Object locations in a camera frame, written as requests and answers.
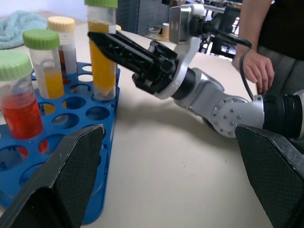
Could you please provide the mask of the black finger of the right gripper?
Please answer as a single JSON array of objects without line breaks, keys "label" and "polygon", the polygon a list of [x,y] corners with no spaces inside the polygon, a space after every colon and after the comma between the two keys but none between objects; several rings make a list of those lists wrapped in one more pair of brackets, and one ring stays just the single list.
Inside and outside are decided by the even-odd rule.
[{"label": "black finger of the right gripper", "polygon": [[134,55],[126,51],[121,52],[115,49],[115,33],[103,33],[89,31],[87,33],[90,41],[110,60],[122,65],[123,67],[135,72],[142,73],[152,65],[153,55]]},{"label": "black finger of the right gripper", "polygon": [[121,52],[126,51],[129,54],[134,55],[151,55],[152,52],[144,48],[134,40],[123,34],[121,31],[116,31],[115,34],[115,49]]}]

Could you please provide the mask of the person's bare hand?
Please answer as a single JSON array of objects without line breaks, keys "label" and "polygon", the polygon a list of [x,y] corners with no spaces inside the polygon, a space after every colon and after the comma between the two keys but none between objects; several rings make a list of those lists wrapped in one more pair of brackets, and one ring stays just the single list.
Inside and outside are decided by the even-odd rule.
[{"label": "person's bare hand", "polygon": [[244,57],[243,69],[246,78],[256,84],[257,93],[265,95],[275,76],[271,60],[250,50]]}]

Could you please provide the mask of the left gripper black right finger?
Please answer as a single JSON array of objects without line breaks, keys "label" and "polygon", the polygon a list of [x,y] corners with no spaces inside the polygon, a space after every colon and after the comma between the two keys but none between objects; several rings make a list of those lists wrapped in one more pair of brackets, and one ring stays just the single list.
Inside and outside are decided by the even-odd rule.
[{"label": "left gripper black right finger", "polygon": [[236,138],[249,182],[275,228],[304,226],[304,155],[285,137],[239,125]]}]

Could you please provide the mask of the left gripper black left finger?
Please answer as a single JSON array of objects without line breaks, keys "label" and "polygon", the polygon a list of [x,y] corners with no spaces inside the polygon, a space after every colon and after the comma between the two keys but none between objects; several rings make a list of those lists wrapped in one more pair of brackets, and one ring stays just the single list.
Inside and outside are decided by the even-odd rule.
[{"label": "left gripper black left finger", "polygon": [[2,228],[79,228],[100,157],[101,124],[65,136],[0,218]]}]

